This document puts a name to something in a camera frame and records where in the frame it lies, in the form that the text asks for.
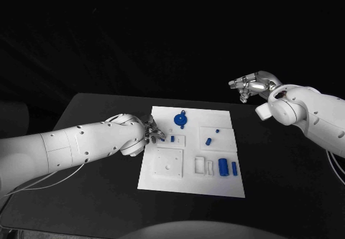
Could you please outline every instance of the small blue block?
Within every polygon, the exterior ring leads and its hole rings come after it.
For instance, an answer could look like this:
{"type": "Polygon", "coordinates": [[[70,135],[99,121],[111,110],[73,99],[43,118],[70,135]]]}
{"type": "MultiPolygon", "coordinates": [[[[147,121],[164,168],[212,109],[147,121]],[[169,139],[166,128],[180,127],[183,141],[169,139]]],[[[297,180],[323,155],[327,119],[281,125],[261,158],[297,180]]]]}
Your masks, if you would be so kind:
{"type": "Polygon", "coordinates": [[[225,158],[218,159],[218,166],[219,166],[219,175],[228,176],[228,161],[225,158]]]}
{"type": "Polygon", "coordinates": [[[210,144],[210,141],[212,141],[212,139],[210,139],[210,138],[208,138],[208,139],[206,139],[206,145],[209,145],[209,144],[210,144]]]}
{"type": "Polygon", "coordinates": [[[231,162],[231,165],[232,165],[232,173],[234,173],[234,176],[236,176],[236,167],[235,167],[235,162],[231,162]]]}

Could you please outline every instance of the table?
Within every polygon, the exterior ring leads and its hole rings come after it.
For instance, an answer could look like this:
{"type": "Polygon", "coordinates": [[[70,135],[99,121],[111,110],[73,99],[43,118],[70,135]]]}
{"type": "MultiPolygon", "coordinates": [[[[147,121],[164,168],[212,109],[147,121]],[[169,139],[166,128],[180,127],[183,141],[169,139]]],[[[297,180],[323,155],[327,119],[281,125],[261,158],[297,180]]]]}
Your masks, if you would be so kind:
{"type": "MultiPolygon", "coordinates": [[[[345,235],[345,188],[325,150],[294,126],[261,121],[255,106],[78,94],[55,130],[104,121],[151,106],[231,112],[245,199],[137,189],[143,154],[120,153],[83,165],[56,186],[19,192],[0,216],[6,228],[118,238],[159,223],[208,220],[245,225],[288,238],[345,235]]],[[[68,176],[62,170],[39,185],[68,176]]]]}

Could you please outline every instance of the blue object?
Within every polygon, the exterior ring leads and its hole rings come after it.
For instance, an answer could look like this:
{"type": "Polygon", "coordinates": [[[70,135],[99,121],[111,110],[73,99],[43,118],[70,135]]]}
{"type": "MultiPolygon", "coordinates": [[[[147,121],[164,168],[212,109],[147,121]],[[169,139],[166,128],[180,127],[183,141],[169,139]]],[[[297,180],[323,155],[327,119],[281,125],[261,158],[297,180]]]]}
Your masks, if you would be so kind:
{"type": "Polygon", "coordinates": [[[209,144],[210,144],[210,141],[212,141],[212,139],[210,139],[210,138],[208,138],[208,139],[206,139],[206,145],[209,145],[209,144]]]}
{"type": "Polygon", "coordinates": [[[174,116],[173,118],[174,124],[180,126],[180,128],[185,128],[186,124],[186,116],[185,116],[185,111],[180,111],[180,114],[174,116]]]}
{"type": "Polygon", "coordinates": [[[228,161],[225,158],[218,159],[218,165],[221,176],[228,176],[228,161]]]}
{"type": "Polygon", "coordinates": [[[236,167],[235,167],[235,162],[231,162],[231,165],[232,165],[232,173],[234,173],[234,176],[236,176],[236,167]]]}

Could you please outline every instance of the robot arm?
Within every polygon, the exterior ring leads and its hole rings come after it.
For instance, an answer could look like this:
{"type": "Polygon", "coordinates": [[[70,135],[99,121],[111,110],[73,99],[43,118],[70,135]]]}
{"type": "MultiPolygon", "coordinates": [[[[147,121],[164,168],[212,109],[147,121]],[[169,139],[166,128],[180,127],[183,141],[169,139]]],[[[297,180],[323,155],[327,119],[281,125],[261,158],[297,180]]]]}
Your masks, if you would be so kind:
{"type": "Polygon", "coordinates": [[[304,136],[329,152],[345,157],[345,101],[312,87],[283,85],[268,72],[252,73],[229,82],[241,102],[260,94],[267,103],[257,107],[261,120],[273,117],[283,125],[296,125],[304,136]]]}
{"type": "Polygon", "coordinates": [[[117,151],[135,156],[164,138],[153,117],[117,115],[104,122],[0,139],[0,197],[30,179],[92,162],[117,151]]]}

